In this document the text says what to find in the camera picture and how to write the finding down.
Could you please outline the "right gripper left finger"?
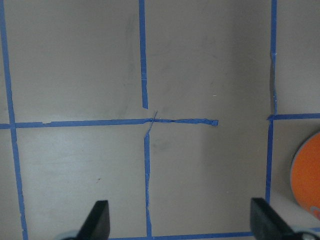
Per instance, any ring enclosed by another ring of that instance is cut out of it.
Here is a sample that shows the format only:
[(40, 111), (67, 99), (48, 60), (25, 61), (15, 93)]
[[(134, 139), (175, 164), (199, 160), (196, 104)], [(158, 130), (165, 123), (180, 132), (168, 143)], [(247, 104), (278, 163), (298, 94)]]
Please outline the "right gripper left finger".
[(110, 213), (108, 200), (95, 202), (76, 240), (108, 240), (110, 236)]

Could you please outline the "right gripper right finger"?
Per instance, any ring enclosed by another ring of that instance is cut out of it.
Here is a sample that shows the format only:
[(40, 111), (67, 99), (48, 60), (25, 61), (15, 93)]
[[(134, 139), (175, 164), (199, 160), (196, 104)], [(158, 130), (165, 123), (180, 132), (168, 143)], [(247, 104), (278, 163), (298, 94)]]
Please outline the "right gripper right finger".
[(263, 198), (250, 200), (250, 230), (256, 240), (302, 240)]

